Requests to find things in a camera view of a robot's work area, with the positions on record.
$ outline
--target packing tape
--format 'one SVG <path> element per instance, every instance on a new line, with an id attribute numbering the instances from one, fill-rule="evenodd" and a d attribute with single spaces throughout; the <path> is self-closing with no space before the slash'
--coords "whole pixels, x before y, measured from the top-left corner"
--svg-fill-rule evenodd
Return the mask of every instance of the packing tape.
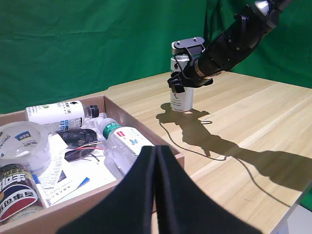
<path id="1" fill-rule="evenodd" d="M 0 127 L 0 167 L 22 164 L 37 176 L 51 162 L 48 132 L 38 123 L 20 121 Z"/>

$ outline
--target water bottle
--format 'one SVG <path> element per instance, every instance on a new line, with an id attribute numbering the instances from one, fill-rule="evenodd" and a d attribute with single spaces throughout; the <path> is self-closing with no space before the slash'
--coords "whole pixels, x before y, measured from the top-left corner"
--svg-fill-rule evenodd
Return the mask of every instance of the water bottle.
<path id="1" fill-rule="evenodd" d="M 122 127 L 116 120 L 106 118 L 99 130 L 107 140 L 108 151 L 113 161 L 125 175 L 132 167 L 143 146 L 154 146 L 137 129 Z"/>

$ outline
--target green backdrop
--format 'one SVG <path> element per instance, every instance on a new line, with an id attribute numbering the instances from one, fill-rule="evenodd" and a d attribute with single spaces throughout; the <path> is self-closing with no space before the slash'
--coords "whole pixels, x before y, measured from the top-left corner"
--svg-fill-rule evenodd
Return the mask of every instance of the green backdrop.
<path id="1" fill-rule="evenodd" d="M 0 113 L 168 72 L 172 41 L 211 39 L 251 2 L 0 0 Z M 310 10 L 295 0 L 233 71 L 312 87 Z"/>

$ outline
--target wooden table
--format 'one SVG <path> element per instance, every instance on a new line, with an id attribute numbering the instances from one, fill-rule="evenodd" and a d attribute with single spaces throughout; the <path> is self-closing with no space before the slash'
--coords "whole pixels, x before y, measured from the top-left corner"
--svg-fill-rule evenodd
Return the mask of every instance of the wooden table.
<path id="1" fill-rule="evenodd" d="M 187 174 L 219 205 L 276 232 L 312 180 L 312 89 L 227 72 L 194 90 L 191 112 L 177 113 L 169 76 L 101 93 L 176 145 Z"/>

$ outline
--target robotic arm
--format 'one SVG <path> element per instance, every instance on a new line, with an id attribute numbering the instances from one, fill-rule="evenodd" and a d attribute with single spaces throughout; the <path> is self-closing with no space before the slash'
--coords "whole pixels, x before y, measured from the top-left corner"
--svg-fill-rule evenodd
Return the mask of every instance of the robotic arm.
<path id="1" fill-rule="evenodd" d="M 212 77 L 228 71 L 248 57 L 260 41 L 278 24 L 279 14 L 293 0 L 257 0 L 246 5 L 235 22 L 216 37 L 202 52 L 203 38 L 176 41 L 173 45 L 190 61 L 180 72 L 168 79 L 174 93 L 184 92 L 184 87 L 198 88 L 212 84 Z"/>

